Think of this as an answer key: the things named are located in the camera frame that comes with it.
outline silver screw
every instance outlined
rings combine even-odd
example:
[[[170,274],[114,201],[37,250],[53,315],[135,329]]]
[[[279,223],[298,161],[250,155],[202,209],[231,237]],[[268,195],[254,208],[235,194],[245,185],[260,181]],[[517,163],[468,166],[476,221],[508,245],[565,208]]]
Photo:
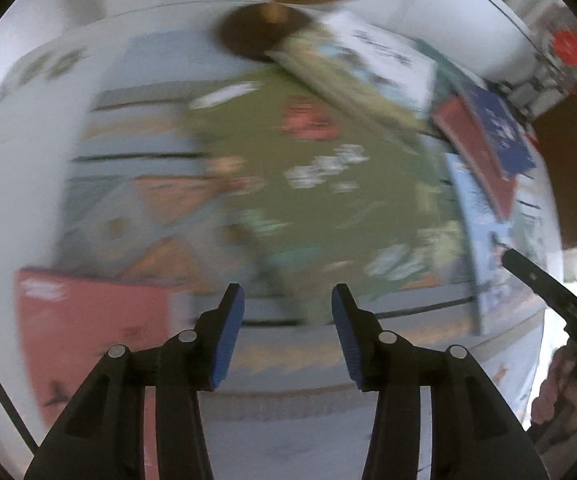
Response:
[[[379,340],[386,345],[392,345],[397,341],[397,334],[395,332],[391,332],[390,330],[384,330],[383,332],[379,333],[378,336]]]
[[[468,355],[468,352],[463,346],[455,345],[450,347],[450,355],[458,359],[463,359]]]
[[[113,357],[113,359],[115,359],[115,358],[123,356],[124,352],[126,352],[126,347],[124,347],[124,345],[115,345],[115,346],[111,346],[108,349],[108,356]]]
[[[182,343],[192,343],[197,338],[198,333],[194,330],[182,330],[177,336],[177,339],[179,339]]]

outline wooden lamp base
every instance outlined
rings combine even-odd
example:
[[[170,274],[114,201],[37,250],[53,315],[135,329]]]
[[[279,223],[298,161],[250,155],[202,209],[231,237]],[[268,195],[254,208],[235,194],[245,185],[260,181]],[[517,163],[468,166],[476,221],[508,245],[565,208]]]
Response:
[[[220,43],[237,56],[270,61],[266,53],[296,30],[305,27],[311,18],[301,10],[269,2],[240,7],[220,23]]]

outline red book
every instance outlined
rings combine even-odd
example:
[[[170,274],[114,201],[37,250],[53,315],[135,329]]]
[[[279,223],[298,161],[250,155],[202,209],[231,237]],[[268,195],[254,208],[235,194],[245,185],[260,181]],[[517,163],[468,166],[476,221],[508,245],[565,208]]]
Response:
[[[473,119],[464,102],[452,97],[436,108],[431,118],[457,152],[468,163],[485,191],[492,209],[502,221],[507,221],[513,209],[517,178],[500,175],[489,143],[481,127]]]
[[[168,339],[172,292],[161,286],[69,278],[46,270],[22,269],[18,273],[22,349],[38,408],[48,427],[108,348],[121,343],[137,351]],[[155,445],[155,396],[147,388],[147,480],[158,478]]]

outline human hand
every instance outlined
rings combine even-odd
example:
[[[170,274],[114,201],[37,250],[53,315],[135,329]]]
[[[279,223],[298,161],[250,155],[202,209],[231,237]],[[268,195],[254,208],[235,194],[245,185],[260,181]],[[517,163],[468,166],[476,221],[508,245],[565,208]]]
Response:
[[[572,405],[572,413],[562,421],[562,429],[566,434],[577,430],[577,379],[571,377],[576,363],[577,355],[570,341],[553,354],[548,375],[532,404],[532,423],[543,424],[553,420],[555,403],[563,397]]]

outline round dark base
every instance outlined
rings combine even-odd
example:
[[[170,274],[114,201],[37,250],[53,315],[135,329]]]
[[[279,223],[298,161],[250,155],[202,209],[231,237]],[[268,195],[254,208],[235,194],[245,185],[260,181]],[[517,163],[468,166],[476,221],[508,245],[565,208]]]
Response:
[[[240,7],[227,15],[217,29],[220,43],[237,56],[270,61],[266,53],[273,46],[311,22],[301,10],[285,7],[284,20],[271,23],[262,13],[262,7],[266,5]]]

